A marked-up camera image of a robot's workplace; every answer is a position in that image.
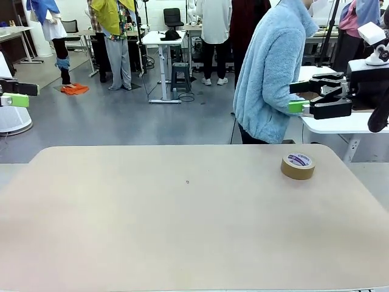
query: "gray pants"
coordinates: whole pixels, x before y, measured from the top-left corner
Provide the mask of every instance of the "gray pants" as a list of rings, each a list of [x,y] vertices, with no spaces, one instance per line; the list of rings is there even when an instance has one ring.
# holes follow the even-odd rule
[[[131,89],[131,67],[129,64],[127,40],[111,41],[105,38],[105,45],[114,76],[114,81],[109,89],[118,90],[122,85],[127,89]]]

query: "pink shirt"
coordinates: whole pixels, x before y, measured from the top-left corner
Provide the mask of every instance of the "pink shirt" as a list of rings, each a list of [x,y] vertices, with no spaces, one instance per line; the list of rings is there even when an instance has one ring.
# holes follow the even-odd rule
[[[354,0],[348,7],[346,17],[339,22],[339,29],[345,30],[348,35],[360,38],[358,33],[357,13],[354,11],[357,7],[357,1]]]

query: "chair backrest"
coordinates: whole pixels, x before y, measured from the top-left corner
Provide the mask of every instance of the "chair backrest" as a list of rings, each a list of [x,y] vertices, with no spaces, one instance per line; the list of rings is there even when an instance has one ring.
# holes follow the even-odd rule
[[[63,27],[67,33],[78,32],[77,20],[72,21],[62,21]]]
[[[164,9],[165,24],[169,26],[169,23],[181,22],[181,13],[179,8],[167,8]]]

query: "orange cloth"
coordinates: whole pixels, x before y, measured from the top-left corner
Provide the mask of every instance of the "orange cloth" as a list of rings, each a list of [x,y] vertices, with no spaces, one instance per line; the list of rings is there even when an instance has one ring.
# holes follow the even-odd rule
[[[89,90],[89,87],[83,86],[79,83],[74,83],[73,85],[75,86],[75,88],[71,88],[71,87],[67,87],[67,86],[62,87],[61,92],[65,93],[69,96],[77,96],[77,95],[83,94]]]

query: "tape roll core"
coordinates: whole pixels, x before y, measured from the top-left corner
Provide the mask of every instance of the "tape roll core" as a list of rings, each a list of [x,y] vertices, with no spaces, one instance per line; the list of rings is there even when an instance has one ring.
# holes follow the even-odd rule
[[[291,153],[283,157],[281,171],[292,179],[302,181],[312,178],[315,166],[314,160],[308,155]]]

